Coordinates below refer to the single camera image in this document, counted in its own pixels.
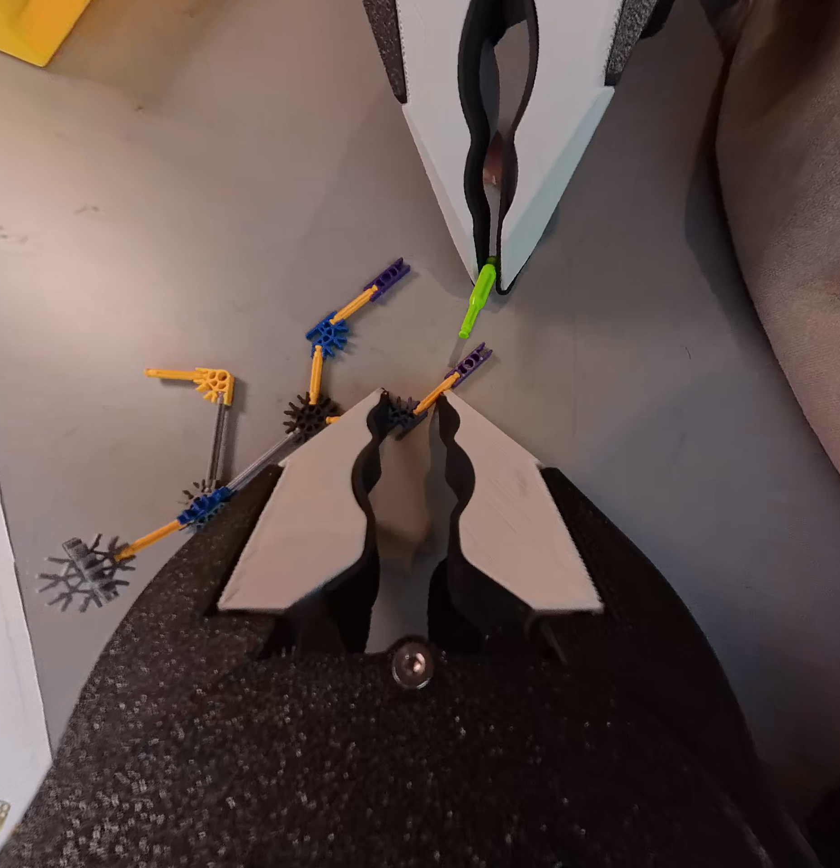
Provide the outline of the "grey connector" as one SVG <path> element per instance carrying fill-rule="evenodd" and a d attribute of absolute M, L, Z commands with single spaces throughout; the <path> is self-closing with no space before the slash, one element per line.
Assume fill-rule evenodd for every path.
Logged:
<path fill-rule="evenodd" d="M 90 540 L 70 537 L 57 554 L 45 559 L 46 567 L 36 576 L 36 592 L 61 612 L 101 609 L 129 585 L 124 575 L 135 570 L 140 553 L 184 528 L 176 519 L 132 542 L 101 534 Z"/>

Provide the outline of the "light green toy rod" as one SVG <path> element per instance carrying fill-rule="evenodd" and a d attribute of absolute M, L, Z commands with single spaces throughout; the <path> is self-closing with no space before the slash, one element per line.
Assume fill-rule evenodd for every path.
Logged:
<path fill-rule="evenodd" d="M 460 324 L 458 336 L 460 340 L 470 338 L 480 312 L 488 302 L 489 295 L 498 278 L 499 260 L 491 256 L 479 269 L 478 277 L 469 297 L 469 308 Z"/>

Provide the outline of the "white toy instruction sheet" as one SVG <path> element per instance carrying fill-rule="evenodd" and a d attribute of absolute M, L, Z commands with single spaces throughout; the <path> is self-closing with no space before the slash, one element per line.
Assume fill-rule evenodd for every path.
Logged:
<path fill-rule="evenodd" d="M 0 491 L 0 850 L 21 822 L 52 761 Z"/>

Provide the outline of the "yellow plastic bin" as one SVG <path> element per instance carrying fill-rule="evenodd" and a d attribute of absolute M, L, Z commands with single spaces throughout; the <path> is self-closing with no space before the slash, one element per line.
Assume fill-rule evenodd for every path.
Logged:
<path fill-rule="evenodd" d="M 0 52 L 43 68 L 89 1 L 0 1 Z"/>

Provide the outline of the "person's torso in beige sweater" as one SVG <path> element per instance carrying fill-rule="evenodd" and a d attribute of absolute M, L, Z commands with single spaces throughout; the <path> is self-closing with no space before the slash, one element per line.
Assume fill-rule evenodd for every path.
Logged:
<path fill-rule="evenodd" d="M 724 210 L 775 357 L 840 474 L 840 1 L 743 6 L 716 139 Z"/>

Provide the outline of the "person's right hand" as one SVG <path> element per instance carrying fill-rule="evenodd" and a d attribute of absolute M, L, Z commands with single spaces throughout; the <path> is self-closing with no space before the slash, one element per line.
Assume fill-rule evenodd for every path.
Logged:
<path fill-rule="evenodd" d="M 482 168 L 482 183 L 485 188 L 502 193 L 510 183 L 515 162 L 509 153 L 505 136 L 496 130 L 489 142 L 488 151 Z"/>

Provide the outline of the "multicolour rod and connector assembly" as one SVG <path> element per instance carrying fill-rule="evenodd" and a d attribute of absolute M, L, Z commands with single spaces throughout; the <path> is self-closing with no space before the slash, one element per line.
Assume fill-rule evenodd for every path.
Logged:
<path fill-rule="evenodd" d="M 284 438 L 229 483 L 219 484 L 214 480 L 203 483 L 198 493 L 188 491 L 188 504 L 177 517 L 179 529 L 202 529 L 239 489 L 272 462 L 281 450 L 287 446 L 306 443 L 341 418 L 334 401 L 323 396 L 321 392 L 324 362 L 333 359 L 337 352 L 345 349 L 349 338 L 349 318 L 363 307 L 381 301 L 409 272 L 410 267 L 404 259 L 397 259 L 363 288 L 357 297 L 337 311 L 327 314 L 306 333 L 306 340 L 310 342 L 312 350 L 310 385 L 306 393 L 298 395 L 296 401 L 290 403 L 284 412 Z M 475 370 L 490 360 L 492 354 L 492 350 L 484 343 L 477 345 L 445 376 L 442 383 L 422 400 L 391 397 L 385 431 L 394 432 L 399 439 L 406 436 L 426 418 L 439 396 L 458 388 Z"/>

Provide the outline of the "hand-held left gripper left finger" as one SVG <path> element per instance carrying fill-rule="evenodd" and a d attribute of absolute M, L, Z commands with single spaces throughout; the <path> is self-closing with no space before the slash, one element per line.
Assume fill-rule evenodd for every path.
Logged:
<path fill-rule="evenodd" d="M 219 613 L 317 622 L 364 653 L 380 587 L 371 492 L 382 475 L 388 392 L 377 388 L 278 465 L 281 473 L 218 600 Z"/>

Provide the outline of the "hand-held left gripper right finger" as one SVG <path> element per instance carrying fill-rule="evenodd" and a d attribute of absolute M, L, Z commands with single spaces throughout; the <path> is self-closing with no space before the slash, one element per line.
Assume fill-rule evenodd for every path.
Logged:
<path fill-rule="evenodd" d="M 544 466 L 452 392 L 436 415 L 455 505 L 429 585 L 430 640 L 445 653 L 563 653 L 553 619 L 605 606 Z"/>

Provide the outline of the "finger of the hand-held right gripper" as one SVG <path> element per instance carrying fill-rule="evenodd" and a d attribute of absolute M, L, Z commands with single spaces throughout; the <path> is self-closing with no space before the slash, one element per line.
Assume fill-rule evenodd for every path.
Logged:
<path fill-rule="evenodd" d="M 502 145 L 496 291 L 511 292 L 609 105 L 606 71 L 622 2 L 517 2 L 525 86 Z"/>
<path fill-rule="evenodd" d="M 500 75 L 493 45 L 479 47 L 479 119 L 488 137 L 479 146 L 479 168 L 467 171 L 471 129 L 459 90 L 462 32 L 468 1 L 397 1 L 407 102 L 403 112 L 448 232 L 471 279 L 493 255 L 492 230 L 475 231 L 472 202 L 493 211 L 482 168 L 492 135 L 498 129 Z"/>

